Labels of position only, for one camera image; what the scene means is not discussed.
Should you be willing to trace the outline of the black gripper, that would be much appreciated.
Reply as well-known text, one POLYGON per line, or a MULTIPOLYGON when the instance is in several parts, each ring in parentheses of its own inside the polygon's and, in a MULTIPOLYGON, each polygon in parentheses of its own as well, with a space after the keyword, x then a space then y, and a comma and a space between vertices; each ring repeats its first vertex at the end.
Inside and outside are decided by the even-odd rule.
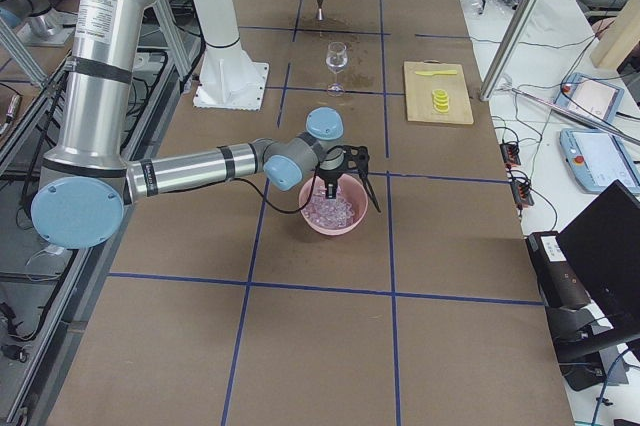
POLYGON ((317 175, 325 183, 325 197, 337 197, 338 180, 345 174, 357 174, 365 193, 378 213, 381 212, 376 193, 369 181, 369 151, 366 146, 339 145, 327 152, 326 160, 317 167, 317 175))

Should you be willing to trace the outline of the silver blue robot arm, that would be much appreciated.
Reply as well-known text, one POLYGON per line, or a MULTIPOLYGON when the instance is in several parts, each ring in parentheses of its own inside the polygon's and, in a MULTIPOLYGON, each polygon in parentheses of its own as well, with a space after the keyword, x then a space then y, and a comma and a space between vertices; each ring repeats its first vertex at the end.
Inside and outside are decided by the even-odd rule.
POLYGON ((143 197, 186 192, 262 173, 287 191, 308 174, 334 197, 339 178, 368 176, 369 154, 343 140, 340 114, 313 110, 288 142, 257 139, 209 151, 128 161, 121 149, 144 11, 158 0, 80 0, 59 139, 45 153, 31 204, 37 233, 85 249, 119 229, 124 208, 143 197))

